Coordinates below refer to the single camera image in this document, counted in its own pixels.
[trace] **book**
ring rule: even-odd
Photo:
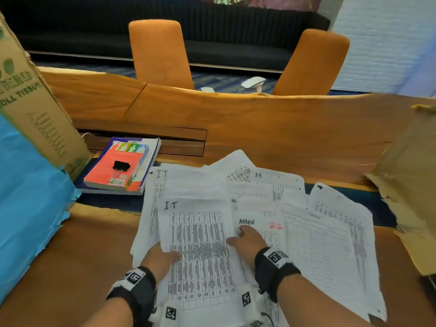
[[[101,160],[84,177],[84,183],[100,189],[126,191],[148,150],[145,144],[114,141]]]
[[[86,184],[83,182],[84,177],[93,169],[93,167],[101,160],[101,158],[104,156],[104,154],[109,150],[109,148],[112,146],[112,144],[115,141],[119,142],[127,142],[127,143],[143,143],[148,145],[149,152],[147,156],[145,157],[143,163],[139,167],[138,172],[136,173],[132,183],[128,187],[127,191],[113,191],[113,190],[106,190],[106,189],[100,189],[95,187],[86,186]],[[74,181],[74,185],[82,191],[82,193],[91,193],[91,194],[117,194],[117,195],[142,195],[144,194],[144,188],[145,188],[145,179],[148,175],[148,172],[150,170],[150,167],[153,166],[157,153],[159,152],[159,149],[161,148],[161,139],[142,139],[142,138],[120,138],[120,137],[113,137],[109,144],[106,146],[106,148],[102,151],[100,156],[98,158],[93,158],[91,161],[87,164],[83,172],[78,176],[76,181]]]

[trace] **black wrist strap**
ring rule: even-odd
[[[106,299],[123,298],[132,310],[134,326],[143,326],[153,311],[155,290],[156,278],[148,268],[140,266],[115,282]]]
[[[301,274],[289,257],[279,249],[266,247],[255,258],[255,279],[261,292],[266,291],[271,301],[277,303],[277,290],[283,278]]]

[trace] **chair backrest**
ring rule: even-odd
[[[274,95],[326,95],[341,70],[350,40],[330,31],[305,30]]]
[[[129,24],[138,80],[194,89],[180,24],[174,20],[136,20]]]

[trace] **cardboard box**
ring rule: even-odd
[[[91,158],[71,119],[1,13],[0,112],[72,179]]]
[[[395,233],[415,266],[431,275],[436,273],[436,106],[414,108],[416,119],[366,176],[397,217]]]

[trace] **hand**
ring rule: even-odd
[[[239,226],[239,237],[227,239],[227,244],[235,247],[239,257],[248,265],[254,267],[254,259],[260,249],[267,247],[265,240],[253,227]]]
[[[153,273],[157,286],[170,271],[171,264],[179,260],[180,255],[177,251],[162,252],[161,243],[158,242],[147,252],[141,265]]]

